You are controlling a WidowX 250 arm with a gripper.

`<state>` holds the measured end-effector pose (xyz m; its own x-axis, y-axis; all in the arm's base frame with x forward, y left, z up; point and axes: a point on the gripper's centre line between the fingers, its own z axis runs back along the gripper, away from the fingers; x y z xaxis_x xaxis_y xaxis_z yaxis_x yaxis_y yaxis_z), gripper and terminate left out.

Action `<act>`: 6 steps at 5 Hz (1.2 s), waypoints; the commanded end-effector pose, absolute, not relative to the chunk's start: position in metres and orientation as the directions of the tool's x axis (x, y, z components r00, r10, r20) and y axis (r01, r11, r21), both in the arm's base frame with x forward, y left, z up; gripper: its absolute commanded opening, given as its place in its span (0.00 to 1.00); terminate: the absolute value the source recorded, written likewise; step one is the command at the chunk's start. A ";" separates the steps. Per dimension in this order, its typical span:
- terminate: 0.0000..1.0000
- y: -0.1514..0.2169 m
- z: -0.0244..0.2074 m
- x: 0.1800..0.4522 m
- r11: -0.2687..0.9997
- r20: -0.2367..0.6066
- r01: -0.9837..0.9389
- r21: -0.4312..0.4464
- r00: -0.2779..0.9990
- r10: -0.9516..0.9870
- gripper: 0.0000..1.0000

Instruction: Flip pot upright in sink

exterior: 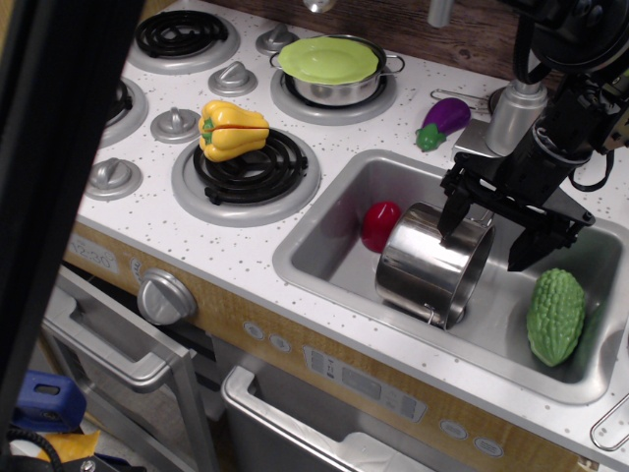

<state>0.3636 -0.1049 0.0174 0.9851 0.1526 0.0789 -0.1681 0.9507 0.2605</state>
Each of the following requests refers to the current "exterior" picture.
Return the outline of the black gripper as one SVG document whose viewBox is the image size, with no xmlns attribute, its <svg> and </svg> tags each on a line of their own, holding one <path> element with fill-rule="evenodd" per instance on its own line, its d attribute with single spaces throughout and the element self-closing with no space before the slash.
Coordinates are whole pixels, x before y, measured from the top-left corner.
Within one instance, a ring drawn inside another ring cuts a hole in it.
<svg viewBox="0 0 629 472">
<path fill-rule="evenodd" d="M 594 150 L 586 121 L 542 119 L 502 157 L 459 152 L 441 181 L 447 202 L 437 229 L 447 243 L 473 204 L 526 228 L 509 251 L 509 271 L 522 271 L 570 245 L 593 215 L 560 189 Z"/>
</svg>

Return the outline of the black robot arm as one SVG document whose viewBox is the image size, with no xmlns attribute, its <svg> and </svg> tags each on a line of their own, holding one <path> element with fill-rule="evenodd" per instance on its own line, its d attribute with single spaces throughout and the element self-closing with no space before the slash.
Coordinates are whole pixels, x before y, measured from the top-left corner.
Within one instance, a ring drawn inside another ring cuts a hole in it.
<svg viewBox="0 0 629 472">
<path fill-rule="evenodd" d="M 521 271 L 576 242 L 595 218 L 564 193 L 597 152 L 613 166 L 628 145 L 628 4 L 625 1 L 512 1 L 520 16 L 514 73 L 536 84 L 563 80 L 541 117 L 502 157 L 458 152 L 441 181 L 447 201 L 437 229 L 448 242 L 477 204 L 523 227 L 508 268 Z"/>
</svg>

